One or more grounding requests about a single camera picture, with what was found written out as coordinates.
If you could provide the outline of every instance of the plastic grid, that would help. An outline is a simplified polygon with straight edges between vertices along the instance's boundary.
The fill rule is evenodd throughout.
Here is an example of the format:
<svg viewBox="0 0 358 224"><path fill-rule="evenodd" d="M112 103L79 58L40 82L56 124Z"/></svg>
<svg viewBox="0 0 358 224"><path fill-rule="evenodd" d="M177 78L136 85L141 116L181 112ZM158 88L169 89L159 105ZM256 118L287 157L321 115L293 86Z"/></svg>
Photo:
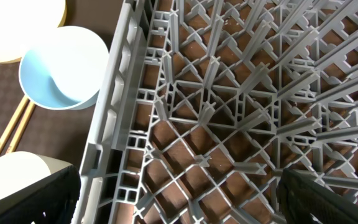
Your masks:
<svg viewBox="0 0 358 224"><path fill-rule="evenodd" d="M134 206L133 223L146 220L151 209L164 223L175 223L185 215L191 223L216 222L216 217L209 217L205 206L200 206L216 192L228 208L218 217L221 223L284 223L275 188L287 167L302 169L298 172L334 192L345 189L343 196L357 202L358 172L352 159L358 155L358 63L349 63L346 55L358 54L358 28L347 32L343 20L358 27L358 1L282 0L269 2L270 7L266 7L266 0L174 0L169 1L170 11L157 10L159 3L167 1L135 3L139 6L140 2L145 7L154 6L142 76L148 65L159 70L155 88L139 87L134 101L134 111L142 105L150 108L148 124L135 127L134 113L126 146L112 144L113 149L124 150L119 172L109 176L116 178L114 196L101 200L105 187L96 196L97 211L110 204L106 213L109 223L115 222L121 203ZM248 10L248 16L243 16L243 10ZM205 27L189 25L196 17ZM225 29L233 21L236 29ZM327 43L324 37L329 32L341 42ZM247 45L240 46L239 40L246 35ZM154 36L162 36L164 45L150 47ZM194 46L203 56L187 53L186 49ZM232 57L223 60L222 54ZM267 55L270 63L256 62L256 54ZM200 71L201 64L207 65L205 71ZM331 75L328 68L332 65L345 75ZM245 74L242 82L236 70ZM181 108L186 108L186 116L179 112ZM222 122L215 119L217 116L227 119ZM165 125L170 130L166 134L174 135L164 147L152 139L158 125ZM189 143L191 134L200 129L213 142L203 152ZM228 144L237 135L249 142L251 149L246 155L238 156ZM178 144L182 146L180 153L192 158L179 172L166 156ZM219 177L209 169L216 151L230 162L230 168ZM142 154L141 166L129 169L128 159L134 152ZM283 160L282 154L288 152L291 156ZM150 175L148 167L155 163L167 178L151 187L146 176ZM181 182L194 167L208 179L207 187L196 195ZM233 175L241 177L252 192L241 201L223 190ZM257 183L255 175L264 181ZM126 181L128 176L135 181ZM160 203L163 192L172 186L185 202L174 212ZM268 220L260 220L244 209L255 200L264 207L257 209L269 212Z"/></svg>

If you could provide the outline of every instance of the wooden rod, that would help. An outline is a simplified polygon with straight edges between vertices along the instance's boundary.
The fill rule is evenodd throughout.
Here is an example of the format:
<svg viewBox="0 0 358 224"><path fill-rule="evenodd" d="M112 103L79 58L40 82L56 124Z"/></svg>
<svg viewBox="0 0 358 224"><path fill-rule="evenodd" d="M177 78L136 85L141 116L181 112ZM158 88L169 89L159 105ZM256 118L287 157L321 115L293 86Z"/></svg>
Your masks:
<svg viewBox="0 0 358 224"><path fill-rule="evenodd" d="M9 144L5 154L14 152L16 150L17 145L19 144L19 141L23 136L25 127L29 123L29 120L31 118L32 112L34 111L34 108L35 108L35 104L33 102L30 102L29 105L27 106L27 109L25 109L23 118L20 121L20 123L16 129L15 135L13 135L12 141Z"/></svg>
<svg viewBox="0 0 358 224"><path fill-rule="evenodd" d="M19 106L17 106L11 120L8 122L2 136L0 137L0 154L5 147L7 140L11 136L12 131L16 127L17 121L19 120L20 116L22 115L24 108L26 107L28 102L29 102L29 99L26 96L23 96L23 98L20 101Z"/></svg>

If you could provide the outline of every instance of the white bowl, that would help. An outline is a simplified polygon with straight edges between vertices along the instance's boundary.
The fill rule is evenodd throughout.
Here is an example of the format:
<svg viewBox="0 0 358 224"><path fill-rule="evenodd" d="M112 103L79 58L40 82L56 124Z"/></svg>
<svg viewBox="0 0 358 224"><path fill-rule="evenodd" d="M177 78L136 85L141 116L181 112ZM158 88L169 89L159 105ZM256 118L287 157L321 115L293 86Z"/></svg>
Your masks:
<svg viewBox="0 0 358 224"><path fill-rule="evenodd" d="M22 57L19 81L36 105L79 110L96 103L109 52L94 32L75 26L51 32Z"/></svg>

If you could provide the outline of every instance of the bowl rim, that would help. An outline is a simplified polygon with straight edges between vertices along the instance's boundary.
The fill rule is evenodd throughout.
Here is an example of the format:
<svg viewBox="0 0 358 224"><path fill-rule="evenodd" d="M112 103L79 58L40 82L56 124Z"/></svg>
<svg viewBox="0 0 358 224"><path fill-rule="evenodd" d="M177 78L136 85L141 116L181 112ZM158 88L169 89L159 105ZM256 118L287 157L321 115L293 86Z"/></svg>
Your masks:
<svg viewBox="0 0 358 224"><path fill-rule="evenodd" d="M62 30L62 29L81 29L83 31L86 31L86 32L90 32L92 33L94 36L96 36L103 44L104 46L106 47L106 50L107 50L107 58L109 58L109 49L107 48L106 44L104 43L103 39L100 38L100 36L98 34L96 34L95 32L93 32L92 30L89 30L87 28L84 28L84 27L79 27L79 26L64 26L64 27L58 27L55 29L56 30ZM97 95L99 93L99 90L101 88L101 86L94 92L92 93L89 97L87 97L86 99L84 100L81 100L80 102L74 104L74 105L71 105L71 106L66 106L66 107L50 107L50 106L45 106L45 105L42 105L40 104L39 102L35 101L33 98L31 98L29 96L29 94L26 92L25 88L23 87L23 83L22 83L22 62L23 62L23 59L25 58L25 56L27 55L28 52L30 52L31 50L33 50L33 48L29 49L28 51L26 51L23 56L21 57L21 60L20 60L20 64L19 64L19 83L20 83L20 86L22 88L22 91L23 93L26 95L26 97L28 97L29 100L31 100L34 104L36 104L37 106L40 106L42 108L45 108L45 109L48 109L48 110L70 110L70 109L75 109L75 108L78 108L79 106L85 104L86 102L88 102L90 99L92 99L95 95ZM101 84L104 80L104 76L105 76L105 72L101 75Z"/></svg>

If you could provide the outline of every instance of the gray plastic dish rack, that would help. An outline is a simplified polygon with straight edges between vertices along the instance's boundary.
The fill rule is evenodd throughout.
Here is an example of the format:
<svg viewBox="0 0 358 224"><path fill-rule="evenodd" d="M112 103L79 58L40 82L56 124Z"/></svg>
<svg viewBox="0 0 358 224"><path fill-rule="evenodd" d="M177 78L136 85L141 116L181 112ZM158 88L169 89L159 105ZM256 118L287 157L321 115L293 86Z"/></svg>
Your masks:
<svg viewBox="0 0 358 224"><path fill-rule="evenodd" d="M215 190L230 208L221 223L229 219L238 223L258 223L257 219L242 209L255 198L271 214L269 222L285 223L279 212L275 189L283 168L299 163L306 168L299 170L300 174L330 190L333 187L348 189L344 197L356 203L358 175L350 160L358 152L358 100L352 99L352 94L358 92L358 63L347 63L346 54L350 51L358 53L358 29L348 34L341 21L346 17L358 27L358 1L245 0L232 5L230 2L234 1L173 0L171 11L168 12L157 10L162 1L126 0L122 5L106 76L81 163L81 196L72 223L95 223L103 208L108 208L103 213L107 215L108 223L115 223L117 207L121 203L134 206L133 223L136 218L143 219L152 207L155 207L164 223L175 223L184 213L189 214L192 223L208 223L199 201ZM191 6L187 14L185 2ZM265 4L268 2L274 3L274 7L267 9ZM250 8L249 15L241 18L239 11L245 7ZM210 16L207 9L212 9ZM195 16L200 16L207 26L197 30L189 26L187 22ZM230 34L223 30L229 18L236 21L241 31ZM189 33L183 42L179 39L180 27ZM274 35L267 35L270 30L274 31ZM201 36L207 32L211 32L211 35L208 44L205 44ZM334 32L343 40L342 43L327 44L323 37L328 32ZM245 49L240 50L236 40L243 34L248 34L250 40ZM152 35L164 36L164 46L148 47ZM205 51L205 56L190 61L180 49L194 41ZM232 65L223 63L216 52L224 47L229 47L239 61ZM251 58L261 50L274 60L274 65L251 63ZM174 55L185 63L179 72L174 69ZM195 66L206 60L209 60L208 68L202 77ZM344 78L336 78L325 72L332 64L343 71ZM159 67L155 89L140 87L146 65ZM240 65L250 70L249 76L242 83L236 80L233 73ZM180 78L189 72L199 81ZM271 73L278 77L277 84L271 79ZM287 84L282 81L284 75L290 78ZM216 81L223 77L228 78L232 86L217 85ZM329 86L329 90L321 91L323 82ZM257 85L262 85L265 91L256 90ZM179 87L195 88L198 91L184 95L178 91ZM163 88L166 88L166 92L159 96L158 92ZM235 97L223 101L215 95L215 91L230 93ZM190 100L198 93L204 100L201 100L198 108L194 108ZM174 105L172 99L176 95L183 100ZM255 98L264 98L268 103L262 106ZM235 104L235 112L228 107L229 103ZM309 106L306 110L300 110L296 107L297 103ZM138 105L152 107L148 131L132 128ZM181 105L187 105L197 120L174 117L173 113ZM253 107L254 112L245 114L247 107ZM338 113L333 108L345 112ZM296 119L283 124L283 110L293 114ZM211 122L218 111L224 111L233 124ZM155 149L150 143L150 132L159 121L166 121L177 135L177 139L165 149ZM173 128L172 122L192 124L193 127L179 133ZM267 128L257 128L262 123L267 123ZM185 136L198 127L204 128L216 143L204 154L196 154L184 141ZM209 127L230 129L232 134L221 139ZM243 134L253 148L252 154L243 161L236 161L224 144L238 133ZM269 136L268 141L261 145L252 139L253 134L265 134ZM194 163L180 174L174 174L162 159L162 154L176 142L183 143L184 150L194 158ZM350 147L351 150L342 154L334 150L332 144ZM273 147L270 155L266 151L269 145ZM280 165L282 145L296 154L285 167ZM209 167L211 153L217 148L233 168L224 177L213 179L206 167ZM125 169L129 150L140 151L144 155L139 172ZM309 153L313 154L312 159L307 156ZM264 162L252 162L255 156L261 156ZM334 161L328 169L323 169L323 157ZM145 168L152 161L161 162L171 180L156 192L151 192L144 183ZM116 169L111 168L112 163L117 166ZM178 184L178 179L194 166L200 167L212 187L192 198ZM251 174L267 175L266 167L272 170L272 176L265 184L256 185L248 178L247 175ZM332 175L336 170L343 172L344 177ZM249 198L238 204L232 203L220 188L234 173L241 175L254 190ZM137 187L123 184L124 174L139 176ZM168 218L156 195L170 184L180 189L188 203L176 215ZM264 194L268 188L272 193L269 200Z"/></svg>

